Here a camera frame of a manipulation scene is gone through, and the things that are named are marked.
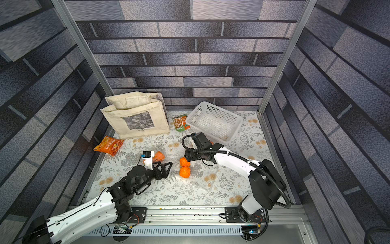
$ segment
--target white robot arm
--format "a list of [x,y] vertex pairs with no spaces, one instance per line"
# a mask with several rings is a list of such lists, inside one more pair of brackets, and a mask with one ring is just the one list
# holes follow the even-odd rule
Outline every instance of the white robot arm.
[[[184,140],[187,137],[191,137],[193,148],[185,145]],[[284,194],[286,185],[271,161],[264,159],[260,162],[243,158],[230,152],[222,144],[212,144],[202,132],[186,135],[181,142],[186,149],[184,156],[188,161],[211,161],[248,177],[253,194],[247,196],[239,205],[238,211],[242,220],[251,220],[257,210],[272,209],[275,204],[290,207],[290,202]],[[280,196],[284,198],[286,205],[277,201]]]

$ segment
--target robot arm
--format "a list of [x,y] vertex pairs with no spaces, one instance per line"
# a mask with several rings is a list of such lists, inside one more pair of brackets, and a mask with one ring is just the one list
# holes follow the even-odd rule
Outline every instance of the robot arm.
[[127,223],[133,215],[128,201],[134,194],[143,193],[153,179],[166,178],[171,167],[172,162],[153,163],[152,170],[142,165],[134,166],[126,177],[103,190],[97,198],[47,220],[44,216],[33,220],[22,243],[68,244],[96,227]]
[[[185,146],[184,139],[187,137],[191,137],[194,149]],[[286,190],[286,185],[271,161],[267,159],[262,162],[249,160],[230,153],[220,143],[212,144],[203,133],[192,133],[185,136],[182,144],[186,148],[184,156],[188,161],[211,161],[228,167],[243,177],[248,177],[253,194],[247,196],[239,205],[241,219],[252,219],[252,214],[259,209],[269,210],[275,204],[283,205],[277,202],[280,196],[287,198],[283,193]],[[287,205],[284,207],[289,208],[289,202],[286,201],[286,203]]]

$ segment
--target vent grille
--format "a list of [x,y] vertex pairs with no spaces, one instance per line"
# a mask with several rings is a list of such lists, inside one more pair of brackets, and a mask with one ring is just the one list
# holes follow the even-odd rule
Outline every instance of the vent grille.
[[[108,227],[102,228],[102,235],[107,235]],[[115,231],[113,236],[207,236],[207,235],[240,235],[241,226],[136,226],[131,234]],[[100,228],[97,228],[85,236],[100,236]]]

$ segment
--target orange snack bag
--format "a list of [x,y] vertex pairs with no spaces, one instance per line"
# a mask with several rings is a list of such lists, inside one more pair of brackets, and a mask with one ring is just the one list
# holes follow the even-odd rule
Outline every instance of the orange snack bag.
[[103,153],[108,153],[111,156],[115,156],[123,145],[123,142],[124,140],[115,139],[107,135],[104,137],[103,141],[94,148],[94,151],[101,151]]

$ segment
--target orange fruit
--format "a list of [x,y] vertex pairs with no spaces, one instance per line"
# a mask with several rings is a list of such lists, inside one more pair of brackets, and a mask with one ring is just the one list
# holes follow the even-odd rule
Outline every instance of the orange fruit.
[[187,161],[187,159],[185,157],[182,157],[180,159],[180,166],[183,167],[183,166],[190,166],[190,162]]
[[181,177],[188,178],[190,176],[190,174],[191,174],[191,170],[190,170],[190,168],[188,166],[181,167],[180,173],[179,173],[179,175]]

